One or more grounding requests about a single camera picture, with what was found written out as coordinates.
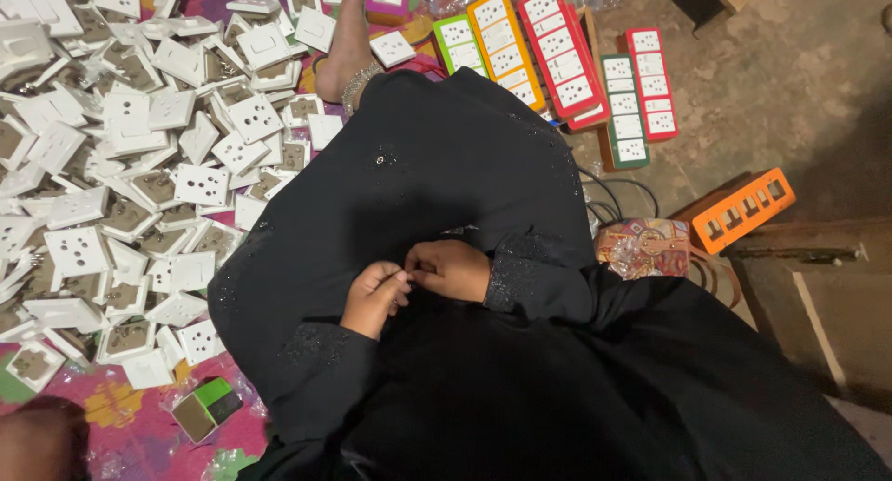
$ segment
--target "yellow extension board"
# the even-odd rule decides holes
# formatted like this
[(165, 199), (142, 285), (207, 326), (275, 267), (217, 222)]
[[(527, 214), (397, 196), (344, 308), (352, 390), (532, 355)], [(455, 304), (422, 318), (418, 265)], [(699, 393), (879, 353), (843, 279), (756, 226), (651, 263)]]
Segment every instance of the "yellow extension board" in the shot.
[(543, 110), (545, 98), (511, 0), (478, 0), (468, 6), (467, 16), (490, 79), (534, 111)]

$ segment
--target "black abaya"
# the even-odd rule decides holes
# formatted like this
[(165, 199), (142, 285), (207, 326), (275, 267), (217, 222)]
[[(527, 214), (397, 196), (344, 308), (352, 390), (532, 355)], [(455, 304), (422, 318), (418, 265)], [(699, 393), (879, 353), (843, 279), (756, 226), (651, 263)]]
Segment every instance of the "black abaya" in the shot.
[[(338, 325), (366, 265), (438, 238), (494, 258), (485, 306), (417, 291), (380, 343)], [(240, 479), (892, 478), (715, 298), (598, 265), (560, 134), (466, 69), (376, 76), (210, 314), (276, 432)]]

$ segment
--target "colorful mat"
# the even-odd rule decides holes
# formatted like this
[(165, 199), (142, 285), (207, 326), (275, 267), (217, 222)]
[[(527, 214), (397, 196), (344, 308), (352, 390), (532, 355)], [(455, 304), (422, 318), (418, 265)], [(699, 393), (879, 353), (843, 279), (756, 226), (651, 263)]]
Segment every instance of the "colorful mat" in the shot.
[[(186, 0), (184, 14), (228, 22), (228, 1), (231, 0)], [(153, 11), (152, 2), (141, 0), (144, 19)], [(287, 5), (285, 0), (279, 2)], [(421, 0), (410, 0), (409, 6), (413, 16), (406, 26), (370, 26), (369, 36), (374, 38), (398, 29), (409, 42), (424, 39), (431, 31), (432, 19), (424, 14), (426, 6)], [(326, 6), (325, 11), (337, 18), (337, 7)], [(437, 64), (430, 43), (416, 49), (417, 58), (391, 70), (424, 70), (427, 64)], [(311, 52), (303, 58), (299, 92), (314, 92), (312, 62), (319, 56)], [(342, 114), (342, 109), (327, 106), (327, 112)], [(216, 219), (232, 224), (231, 214), (218, 215)], [(15, 343), (0, 344), (0, 364), (5, 367), (17, 350)], [(192, 369), (180, 363), (176, 375), (177, 383), (169, 387), (135, 391), (120, 366), (97, 366), (84, 371), (68, 361), (42, 394), (70, 399), (86, 410), (90, 423), (89, 468), (95, 480), (235, 479), (238, 470), (256, 461), (266, 446), (266, 410), (262, 402), (228, 353)], [(176, 396), (187, 394), (210, 376), (225, 377), (242, 397), (244, 406), (208, 439), (195, 445), (174, 421), (170, 408)], [(0, 370), (0, 414), (12, 411), (33, 395), (28, 387)]]

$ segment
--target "hand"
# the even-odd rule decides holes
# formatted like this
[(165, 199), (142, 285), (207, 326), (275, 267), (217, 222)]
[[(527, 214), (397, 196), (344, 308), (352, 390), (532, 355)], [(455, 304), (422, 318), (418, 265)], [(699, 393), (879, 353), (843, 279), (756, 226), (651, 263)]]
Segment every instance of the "hand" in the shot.
[(462, 241), (419, 243), (406, 255), (411, 280), (455, 300), (482, 303), (490, 285), (490, 259)]
[(377, 261), (362, 271), (347, 293), (341, 326), (377, 340), (387, 316), (408, 305), (408, 274), (396, 263)]

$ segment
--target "small green box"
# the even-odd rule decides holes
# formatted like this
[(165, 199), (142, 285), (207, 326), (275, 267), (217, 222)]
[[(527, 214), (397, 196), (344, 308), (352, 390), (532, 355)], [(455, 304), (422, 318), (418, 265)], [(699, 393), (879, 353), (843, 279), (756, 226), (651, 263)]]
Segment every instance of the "small green box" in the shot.
[(242, 406), (242, 400), (222, 376), (185, 396), (171, 414), (194, 443), (203, 441)]
[(601, 64), (610, 106), (607, 131), (613, 167), (624, 170), (649, 166), (650, 147), (644, 137), (644, 118), (631, 57), (628, 54), (601, 56)]
[(490, 77), (467, 14), (434, 22), (433, 35), (437, 39), (437, 53), (450, 75), (467, 66), (486, 78)]

